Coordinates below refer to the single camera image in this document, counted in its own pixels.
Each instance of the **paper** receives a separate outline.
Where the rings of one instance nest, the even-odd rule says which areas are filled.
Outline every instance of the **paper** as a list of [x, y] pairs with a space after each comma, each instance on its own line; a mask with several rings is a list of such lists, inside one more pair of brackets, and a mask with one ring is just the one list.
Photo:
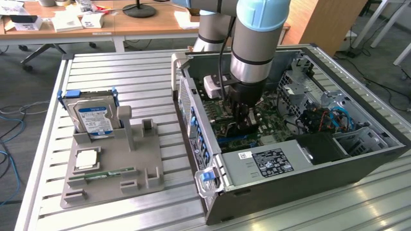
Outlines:
[[197, 29], [200, 27], [200, 23], [193, 23], [189, 21], [185, 12], [174, 11], [173, 16], [181, 29]]
[[18, 1], [0, 0], [1, 15], [29, 15], [22, 7], [24, 3]]

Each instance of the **white sticker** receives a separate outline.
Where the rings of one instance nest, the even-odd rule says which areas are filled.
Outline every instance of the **white sticker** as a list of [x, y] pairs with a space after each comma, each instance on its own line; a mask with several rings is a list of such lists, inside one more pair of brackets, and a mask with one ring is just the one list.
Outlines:
[[78, 114], [89, 134], [98, 136], [106, 135], [113, 131], [110, 121], [105, 118], [105, 107], [81, 108], [78, 109]]
[[110, 32], [94, 32], [92, 35], [110, 35]]
[[238, 157], [240, 157], [240, 159], [250, 158], [252, 157], [252, 153], [250, 152], [238, 153]]

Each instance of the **green circuit board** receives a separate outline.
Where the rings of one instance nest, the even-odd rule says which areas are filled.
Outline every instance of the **green circuit board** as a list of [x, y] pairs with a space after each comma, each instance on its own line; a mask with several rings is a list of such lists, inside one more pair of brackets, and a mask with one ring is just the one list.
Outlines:
[[228, 102], [206, 100], [202, 101], [202, 105], [222, 153], [282, 142], [290, 136], [284, 118], [273, 106], [273, 96], [268, 93], [262, 95], [254, 107], [257, 132], [245, 136], [226, 137], [228, 127], [234, 125]]

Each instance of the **robotic arm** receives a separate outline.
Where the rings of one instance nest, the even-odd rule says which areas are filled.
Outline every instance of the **robotic arm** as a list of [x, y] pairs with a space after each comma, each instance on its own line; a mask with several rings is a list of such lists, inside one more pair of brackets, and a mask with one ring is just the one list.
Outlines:
[[218, 51], [236, 17], [230, 51], [228, 100], [238, 129], [253, 125], [257, 103], [270, 70], [274, 49], [288, 17], [290, 0], [172, 0], [200, 9], [200, 30], [193, 51]]

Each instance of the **chair wheel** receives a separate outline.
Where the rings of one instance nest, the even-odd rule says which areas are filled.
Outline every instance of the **chair wheel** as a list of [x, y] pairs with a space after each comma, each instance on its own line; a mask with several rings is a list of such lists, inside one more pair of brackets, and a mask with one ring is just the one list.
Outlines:
[[22, 70], [25, 70], [26, 72], [30, 72], [33, 70], [33, 67], [29, 65], [22, 65]]
[[26, 46], [24, 46], [24, 45], [18, 45], [18, 49], [20, 49], [21, 51], [28, 51], [28, 48], [26, 48]]

